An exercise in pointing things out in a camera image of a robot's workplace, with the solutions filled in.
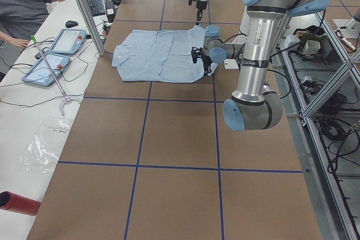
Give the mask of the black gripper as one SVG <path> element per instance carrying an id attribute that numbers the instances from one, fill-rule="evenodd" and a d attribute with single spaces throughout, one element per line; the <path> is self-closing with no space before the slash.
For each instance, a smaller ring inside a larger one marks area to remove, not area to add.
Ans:
<path id="1" fill-rule="evenodd" d="M 212 61 L 208 55 L 204 53 L 203 48 L 192 47 L 191 58 L 194 64 L 197 63 L 198 59 L 202 61 L 204 67 L 204 76 L 212 76 L 213 69 L 211 68 Z"/>
<path id="2" fill-rule="evenodd" d="M 196 15 L 196 25 L 199 25 L 202 20 L 203 10 L 207 7 L 208 0 L 188 0 L 188 5 L 192 5 L 193 2 L 196 2 L 196 8 L 198 9 Z"/>

